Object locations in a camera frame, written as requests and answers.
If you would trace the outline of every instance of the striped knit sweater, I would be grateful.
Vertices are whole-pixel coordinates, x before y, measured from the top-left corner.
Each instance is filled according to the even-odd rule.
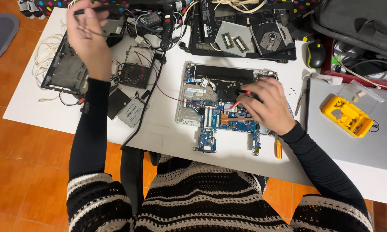
[[[368,218],[345,203],[305,195],[290,225],[267,203],[255,175],[162,156],[138,214],[123,186],[106,173],[68,183],[70,232],[124,231],[373,231]]]

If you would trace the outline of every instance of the person's right hand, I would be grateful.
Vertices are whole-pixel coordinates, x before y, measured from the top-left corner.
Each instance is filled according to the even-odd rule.
[[[288,110],[287,99],[282,84],[274,78],[260,78],[259,81],[241,86],[251,91],[263,101],[242,96],[237,99],[252,115],[253,119],[278,135],[288,133],[297,124]]]
[[[112,67],[111,51],[106,39],[100,36],[101,26],[106,24],[109,12],[95,13],[92,9],[100,5],[100,3],[92,4],[90,0],[77,1],[67,11],[67,36],[70,45],[88,68],[89,77],[109,81]],[[74,15],[78,9],[85,9],[84,14]]]

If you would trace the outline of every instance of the computer mouse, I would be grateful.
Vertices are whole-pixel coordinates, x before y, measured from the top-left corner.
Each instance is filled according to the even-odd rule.
[[[310,69],[319,69],[324,63],[325,48],[319,43],[310,43],[307,46],[306,66]]]

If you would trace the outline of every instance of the black arm sleeve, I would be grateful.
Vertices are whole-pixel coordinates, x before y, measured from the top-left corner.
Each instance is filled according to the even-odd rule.
[[[310,138],[300,123],[281,138],[290,146],[306,175],[322,196],[347,203],[368,215],[366,203],[356,186]]]
[[[104,172],[110,82],[88,78],[83,113],[77,125],[69,161],[69,179]]]

